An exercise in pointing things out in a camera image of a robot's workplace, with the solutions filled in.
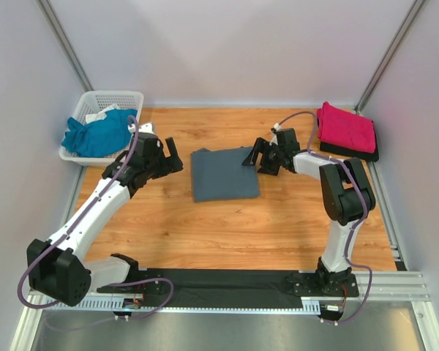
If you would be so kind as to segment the grey-blue t-shirt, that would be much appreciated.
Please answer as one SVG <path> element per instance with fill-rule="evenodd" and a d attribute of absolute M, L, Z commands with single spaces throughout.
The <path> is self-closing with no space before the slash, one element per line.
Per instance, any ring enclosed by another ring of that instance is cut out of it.
<path fill-rule="evenodd" d="M 201 148 L 190 155 L 192 196 L 196 203 L 248 199 L 260 196 L 255 168 L 242 162 L 252 148 L 210 151 Z"/>

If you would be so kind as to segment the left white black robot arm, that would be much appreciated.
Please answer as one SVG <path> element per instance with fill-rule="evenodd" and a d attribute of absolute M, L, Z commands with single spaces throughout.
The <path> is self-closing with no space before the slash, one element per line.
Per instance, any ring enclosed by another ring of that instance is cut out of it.
<path fill-rule="evenodd" d="M 22 280 L 31 289 L 68 306 L 101 287 L 132 293 L 139 285 L 138 262 L 123 254 L 86 263 L 86 254 L 110 218 L 147 181 L 183 169 L 173 138 L 161 141 L 151 132 L 134 134 L 130 148 L 102 172 L 91 196 L 72 218 L 47 240 L 33 240 L 27 250 L 28 268 Z"/>

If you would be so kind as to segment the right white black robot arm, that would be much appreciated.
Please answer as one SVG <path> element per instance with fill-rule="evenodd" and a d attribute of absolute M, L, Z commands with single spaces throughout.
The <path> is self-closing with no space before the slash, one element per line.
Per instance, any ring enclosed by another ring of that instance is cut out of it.
<path fill-rule="evenodd" d="M 316 270 L 316 289 L 331 295 L 351 274 L 354 241 L 376 200 L 358 158 L 338 159 L 300 147 L 294 129 L 273 129 L 274 138 L 257 138 L 242 162 L 259 173 L 276 176 L 280 169 L 310 176 L 320 182 L 323 205 L 330 219 L 330 232 Z"/>

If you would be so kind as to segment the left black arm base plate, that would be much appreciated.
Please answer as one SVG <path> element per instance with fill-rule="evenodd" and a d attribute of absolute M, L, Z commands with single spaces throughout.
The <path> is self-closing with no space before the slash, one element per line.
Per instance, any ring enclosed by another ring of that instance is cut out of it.
<path fill-rule="evenodd" d="M 141 275 L 129 277 L 122 283 L 111 283 L 96 289 L 98 293 L 134 293 L 161 295 L 168 293 L 170 284 L 160 273 L 143 272 Z"/>

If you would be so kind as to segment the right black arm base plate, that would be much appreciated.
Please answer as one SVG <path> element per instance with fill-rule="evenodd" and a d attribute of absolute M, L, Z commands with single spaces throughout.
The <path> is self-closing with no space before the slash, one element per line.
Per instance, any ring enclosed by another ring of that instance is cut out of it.
<path fill-rule="evenodd" d="M 285 277 L 290 285 L 290 292 L 299 297 L 359 297 L 356 276 L 352 273 L 333 273 L 321 276 L 317 272 L 293 272 Z"/>

